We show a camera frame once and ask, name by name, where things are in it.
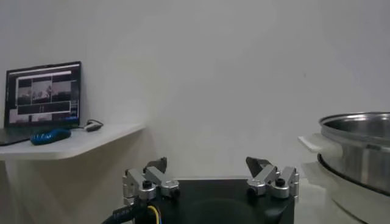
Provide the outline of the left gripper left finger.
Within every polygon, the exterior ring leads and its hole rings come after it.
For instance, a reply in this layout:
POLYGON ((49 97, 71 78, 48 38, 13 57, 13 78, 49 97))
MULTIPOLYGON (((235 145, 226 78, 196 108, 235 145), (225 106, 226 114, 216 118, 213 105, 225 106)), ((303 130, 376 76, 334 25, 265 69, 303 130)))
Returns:
POLYGON ((140 201, 152 201, 160 194, 176 200, 180 197, 180 184, 166 174, 167 157, 149 161, 140 172, 126 169, 122 176, 122 196, 126 206, 140 201))

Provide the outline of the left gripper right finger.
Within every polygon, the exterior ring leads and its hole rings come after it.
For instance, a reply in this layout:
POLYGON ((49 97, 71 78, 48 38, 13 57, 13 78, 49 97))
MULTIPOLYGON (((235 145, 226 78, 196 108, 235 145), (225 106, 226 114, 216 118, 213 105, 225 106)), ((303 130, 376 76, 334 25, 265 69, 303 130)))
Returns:
POLYGON ((292 197, 299 199, 299 173, 295 167, 286 166, 280 170, 266 159, 246 158, 251 173, 247 180, 247 193, 250 197, 270 194, 277 199, 292 197))

